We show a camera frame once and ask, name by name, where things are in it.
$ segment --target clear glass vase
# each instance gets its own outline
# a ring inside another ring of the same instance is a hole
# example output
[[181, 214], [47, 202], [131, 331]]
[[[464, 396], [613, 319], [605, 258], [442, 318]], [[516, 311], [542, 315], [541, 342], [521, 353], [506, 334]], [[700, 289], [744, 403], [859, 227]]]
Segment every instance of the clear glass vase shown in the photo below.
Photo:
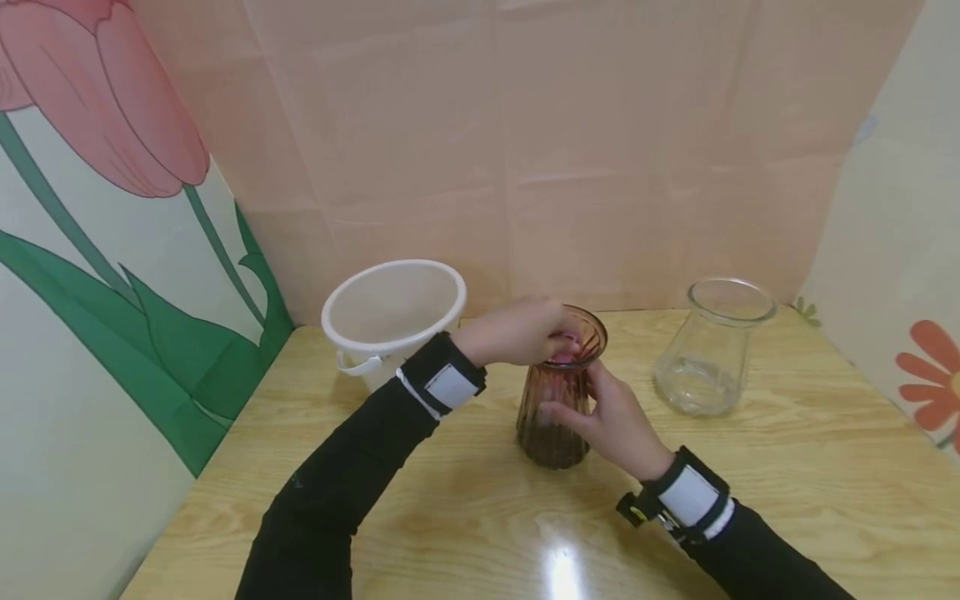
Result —
[[573, 431], [545, 419], [540, 404], [558, 401], [589, 413], [587, 366], [607, 347], [607, 329], [599, 319], [583, 308], [568, 305], [566, 309], [580, 325], [580, 331], [574, 333], [581, 350], [530, 367], [516, 416], [520, 447], [533, 462], [546, 468], [573, 467], [584, 460], [590, 446]]
[[654, 367], [654, 382], [674, 408], [720, 415], [747, 383], [750, 334], [777, 314], [777, 303], [749, 281], [701, 279], [687, 290], [690, 314]]

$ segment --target table surface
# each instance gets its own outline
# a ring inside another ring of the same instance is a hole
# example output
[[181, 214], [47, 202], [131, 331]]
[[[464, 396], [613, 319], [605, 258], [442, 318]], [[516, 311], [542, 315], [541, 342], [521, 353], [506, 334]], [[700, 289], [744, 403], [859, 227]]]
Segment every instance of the table surface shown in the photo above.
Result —
[[[960, 473], [948, 458], [789, 309], [756, 331], [732, 413], [674, 412], [651, 367], [684, 315], [600, 314], [605, 362], [664, 440], [690, 446], [856, 597], [956, 598]], [[528, 461], [514, 440], [524, 369], [489, 371], [487, 391], [444, 419], [360, 527], [355, 598], [724, 597], [661, 528], [613, 511], [636, 483], [595, 453], [566, 471]], [[273, 496], [365, 395], [318, 327], [298, 329], [123, 597], [232, 598]]]

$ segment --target bucket handle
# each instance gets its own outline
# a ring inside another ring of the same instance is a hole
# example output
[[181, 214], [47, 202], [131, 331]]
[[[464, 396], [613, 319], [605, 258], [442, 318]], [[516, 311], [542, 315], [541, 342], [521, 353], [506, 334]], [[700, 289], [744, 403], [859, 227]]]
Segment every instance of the bucket handle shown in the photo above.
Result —
[[356, 367], [348, 367], [344, 364], [344, 352], [342, 350], [337, 350], [337, 369], [353, 377], [371, 372], [382, 364], [383, 359], [374, 355]]

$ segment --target black sleeve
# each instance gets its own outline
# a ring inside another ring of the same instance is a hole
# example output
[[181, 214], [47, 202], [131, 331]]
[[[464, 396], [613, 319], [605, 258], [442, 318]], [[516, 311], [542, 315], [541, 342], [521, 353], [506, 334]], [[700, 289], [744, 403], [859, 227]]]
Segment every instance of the black sleeve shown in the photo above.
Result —
[[852, 598], [739, 502], [716, 538], [684, 550], [733, 600]]
[[437, 424], [396, 377], [367, 398], [274, 499], [236, 597], [350, 598], [350, 538]]

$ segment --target pink curtain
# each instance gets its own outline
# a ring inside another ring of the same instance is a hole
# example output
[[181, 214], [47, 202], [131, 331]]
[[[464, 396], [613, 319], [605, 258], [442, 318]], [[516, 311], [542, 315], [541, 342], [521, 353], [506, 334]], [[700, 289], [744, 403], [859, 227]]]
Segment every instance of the pink curtain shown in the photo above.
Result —
[[300, 323], [425, 256], [470, 308], [809, 270], [923, 0], [135, 0]]

